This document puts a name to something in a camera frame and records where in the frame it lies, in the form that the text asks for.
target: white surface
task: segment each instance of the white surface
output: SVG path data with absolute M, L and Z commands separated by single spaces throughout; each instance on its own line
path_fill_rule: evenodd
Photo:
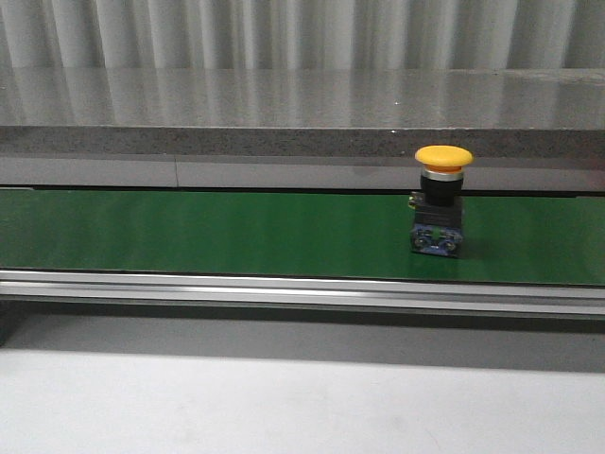
M 602 359 L 604 345 L 579 334 L 37 317 L 0 349 L 0 452 L 601 453 L 605 375 L 546 369 L 564 369 L 557 355 L 575 348 Z M 503 359 L 471 358 L 481 351 Z

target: green conveyor belt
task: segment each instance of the green conveyor belt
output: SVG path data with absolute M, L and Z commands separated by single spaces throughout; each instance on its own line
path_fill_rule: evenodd
M 0 190 L 0 267 L 605 285 L 605 198 L 466 197 L 461 258 L 407 196 Z

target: conveyor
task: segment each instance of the conveyor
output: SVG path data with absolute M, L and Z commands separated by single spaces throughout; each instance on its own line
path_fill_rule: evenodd
M 103 71 L 92 92 L 74 82 L 104 80 L 96 70 L 5 76 L 17 93 L 0 112 L 5 303 L 605 315 L 600 73 L 303 73 L 288 80 L 320 88 L 286 112 L 262 96 L 285 75 Z M 145 116 L 141 98 L 116 95 L 134 80 L 173 91 L 146 92 Z M 365 89 L 329 90 L 343 81 Z M 221 104 L 234 86 L 262 105 Z M 409 249 L 411 153 L 431 143 L 477 156 L 459 259 Z

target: aluminum rail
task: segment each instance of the aluminum rail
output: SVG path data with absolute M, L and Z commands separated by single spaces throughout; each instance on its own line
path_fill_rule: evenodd
M 305 306 L 605 315 L 605 288 L 408 281 L 0 271 L 4 301 Z

